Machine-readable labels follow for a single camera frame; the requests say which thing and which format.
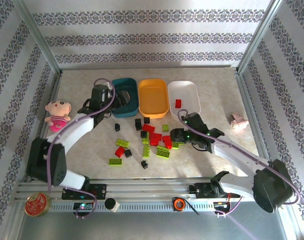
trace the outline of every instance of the red lego brick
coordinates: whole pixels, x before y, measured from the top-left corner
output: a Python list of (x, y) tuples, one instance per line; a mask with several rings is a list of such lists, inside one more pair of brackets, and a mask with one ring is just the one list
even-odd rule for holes
[(155, 127), (150, 126), (148, 124), (144, 124), (143, 127), (142, 127), (142, 130), (147, 131), (149, 133), (153, 133), (155, 131)]
[(181, 107), (182, 107), (182, 100), (181, 99), (175, 100), (175, 108), (180, 109)]
[(152, 138), (150, 140), (150, 145), (151, 146), (158, 146), (158, 142), (159, 142), (159, 140), (157, 138)]
[(165, 142), (165, 140), (171, 140), (171, 136), (170, 135), (163, 136), (162, 141)]
[(161, 141), (162, 140), (162, 134), (151, 132), (150, 133), (150, 140), (151, 139), (157, 139), (157, 140)]
[(115, 155), (117, 156), (117, 157), (121, 157), (123, 154), (124, 154), (124, 152), (125, 152), (125, 149), (124, 148), (122, 148), (121, 146), (116, 150), (116, 152), (115, 152)]
[(171, 139), (166, 139), (165, 140), (165, 147), (167, 149), (172, 149), (172, 141), (171, 141)]

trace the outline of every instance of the beige table surface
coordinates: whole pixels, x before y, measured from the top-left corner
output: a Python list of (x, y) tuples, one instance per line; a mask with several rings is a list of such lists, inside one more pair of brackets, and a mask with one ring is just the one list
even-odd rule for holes
[[(161, 78), (168, 84), (176, 80), (188, 80), (196, 84), (201, 103), (201, 117), (208, 128), (218, 128), (233, 141), (257, 154), (257, 149), (248, 127), (235, 132), (227, 117), (233, 112), (245, 110), (231, 68), (151, 68), (151, 69), (104, 69), (104, 70), (67, 70), (64, 71), (59, 88), (58, 100), (71, 103), (73, 118), (83, 102), (91, 97), (94, 80), (106, 78), (134, 78), (137, 82), (144, 79)], [(135, 129), (135, 118), (143, 119), (138, 113), (135, 117), (104, 119), (95, 129), (84, 135), (67, 153), (68, 169), (86, 175), (89, 178), (154, 178), (154, 177), (212, 177), (226, 170), (243, 176), (244, 173), (227, 160), (210, 154), (198, 152), (190, 144), (172, 149), (170, 159), (156, 156), (156, 147), (151, 147), (147, 160), (149, 167), (143, 169), (143, 144), (140, 132)], [(114, 124), (119, 123), (120, 132), (115, 132)], [(170, 112), (165, 118), (151, 119), (151, 125), (157, 133), (162, 133), (162, 125), (169, 124), (170, 129), (182, 128), (180, 122), (171, 118)], [(130, 142), (133, 156), (123, 158), (123, 166), (109, 166), (109, 158), (115, 158), (117, 139)]]

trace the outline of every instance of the pink plush doll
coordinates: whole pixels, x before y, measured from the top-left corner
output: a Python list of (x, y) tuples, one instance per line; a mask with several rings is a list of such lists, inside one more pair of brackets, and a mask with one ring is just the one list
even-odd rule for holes
[(51, 116), (45, 118), (45, 122), (50, 126), (50, 130), (54, 133), (66, 126), (67, 121), (71, 118), (68, 116), (72, 106), (66, 101), (52, 101), (45, 106), (46, 111), (49, 111)]

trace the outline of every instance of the teal bin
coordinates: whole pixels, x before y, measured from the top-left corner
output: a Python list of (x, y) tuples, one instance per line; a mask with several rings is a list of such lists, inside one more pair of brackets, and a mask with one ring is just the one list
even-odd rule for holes
[(138, 113), (139, 107), (136, 81), (130, 77), (127, 77), (113, 80), (112, 83), (115, 86), (116, 93), (120, 91), (127, 91), (130, 96), (130, 101), (126, 106), (112, 111), (114, 117), (123, 119), (135, 116)]

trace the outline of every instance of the striped wallpaper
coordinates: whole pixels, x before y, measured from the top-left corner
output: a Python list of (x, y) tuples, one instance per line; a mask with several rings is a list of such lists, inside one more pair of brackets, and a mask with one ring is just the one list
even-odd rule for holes
[(10, 0), (0, 0), (0, 239), (44, 119), (54, 73)]
[(294, 208), (304, 239), (304, 0), (282, 3), (243, 77), (270, 158), (301, 192)]
[(27, 0), (63, 69), (237, 66), (269, 0)]

